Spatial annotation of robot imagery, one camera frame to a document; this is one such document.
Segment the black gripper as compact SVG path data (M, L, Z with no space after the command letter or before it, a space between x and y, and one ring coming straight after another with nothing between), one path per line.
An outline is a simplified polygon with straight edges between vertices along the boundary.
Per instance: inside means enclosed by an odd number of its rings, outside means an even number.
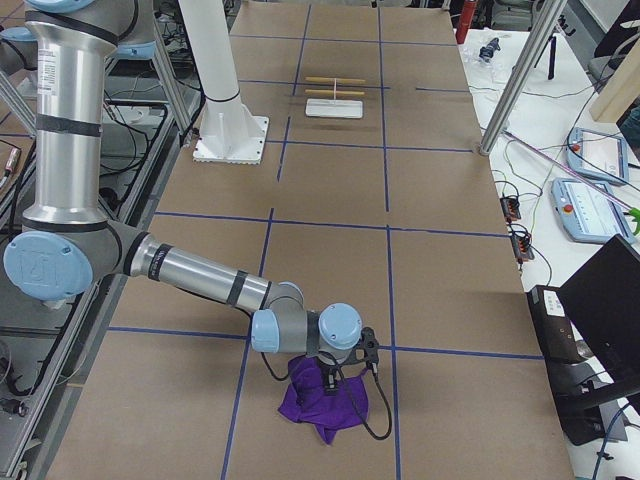
M339 358L328 351L320 350L318 352L317 363L320 368L325 395L338 395L338 386L346 380L342 367L348 364L350 360L351 355Z

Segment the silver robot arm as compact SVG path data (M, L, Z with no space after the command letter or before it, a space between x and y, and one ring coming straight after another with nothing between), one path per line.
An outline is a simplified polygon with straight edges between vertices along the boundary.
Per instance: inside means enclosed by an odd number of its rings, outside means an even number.
M273 283L156 240L110 220L98 205L105 61L152 30L147 1L29 1L25 23L38 43L34 203L5 249L10 281L24 294L58 301L110 274L144 276L229 305L252 317L262 353L313 359L326 390L364 345L359 313L344 303L305 308L299 288Z

